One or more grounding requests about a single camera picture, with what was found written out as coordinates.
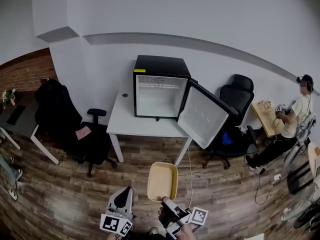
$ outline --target chair armrest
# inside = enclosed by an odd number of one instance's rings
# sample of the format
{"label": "chair armrest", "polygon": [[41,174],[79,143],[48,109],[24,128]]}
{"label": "chair armrest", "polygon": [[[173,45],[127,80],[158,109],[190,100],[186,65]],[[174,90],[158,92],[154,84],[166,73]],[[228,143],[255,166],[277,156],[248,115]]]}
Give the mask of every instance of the chair armrest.
{"label": "chair armrest", "polygon": [[247,129],[248,129],[247,134],[249,134],[251,136],[253,141],[256,141],[257,136],[256,136],[254,129],[252,129],[252,127],[250,125],[247,126]]}
{"label": "chair armrest", "polygon": [[105,117],[107,111],[98,108],[90,108],[87,112],[88,115],[98,116],[98,117]]}

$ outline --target beige basket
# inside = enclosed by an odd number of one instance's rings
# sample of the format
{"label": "beige basket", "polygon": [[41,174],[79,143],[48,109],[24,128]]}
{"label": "beige basket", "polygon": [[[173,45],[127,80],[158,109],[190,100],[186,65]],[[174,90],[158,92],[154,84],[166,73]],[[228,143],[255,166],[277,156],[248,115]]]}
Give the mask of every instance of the beige basket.
{"label": "beige basket", "polygon": [[163,197],[172,201],[178,190],[178,169],[167,162],[155,162],[151,165],[148,179],[147,196],[150,200],[161,202]]}

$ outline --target chair backrest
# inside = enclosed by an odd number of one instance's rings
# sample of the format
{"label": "chair backrest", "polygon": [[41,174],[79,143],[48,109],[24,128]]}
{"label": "chair backrest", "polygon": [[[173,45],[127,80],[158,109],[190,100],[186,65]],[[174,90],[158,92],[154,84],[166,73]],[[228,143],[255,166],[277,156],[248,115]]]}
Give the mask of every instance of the chair backrest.
{"label": "chair backrest", "polygon": [[238,112],[238,115],[233,122],[233,126],[241,125],[248,107],[255,97],[253,90],[253,81],[240,74],[234,74],[232,83],[222,86],[220,90],[220,99]]}
{"label": "chair backrest", "polygon": [[82,117],[73,105],[68,89],[54,79],[43,84],[35,93],[39,108],[35,121],[62,142],[75,138]]}

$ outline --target black refrigerator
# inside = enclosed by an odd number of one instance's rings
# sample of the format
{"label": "black refrigerator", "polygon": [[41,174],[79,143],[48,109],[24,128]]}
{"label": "black refrigerator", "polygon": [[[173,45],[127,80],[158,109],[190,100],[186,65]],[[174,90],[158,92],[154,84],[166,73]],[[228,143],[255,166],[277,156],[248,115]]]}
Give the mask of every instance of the black refrigerator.
{"label": "black refrigerator", "polygon": [[182,58],[138,55],[133,93],[135,117],[176,119],[203,149],[237,115],[191,78]]}

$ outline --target pink paper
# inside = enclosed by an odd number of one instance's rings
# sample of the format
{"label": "pink paper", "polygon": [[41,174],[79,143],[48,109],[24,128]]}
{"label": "pink paper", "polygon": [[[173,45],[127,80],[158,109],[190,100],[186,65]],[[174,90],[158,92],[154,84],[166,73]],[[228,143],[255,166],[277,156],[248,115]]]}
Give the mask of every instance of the pink paper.
{"label": "pink paper", "polygon": [[81,140],[82,138],[86,137],[89,133],[91,133],[91,130],[88,126],[85,126],[82,129],[75,131],[78,140]]}

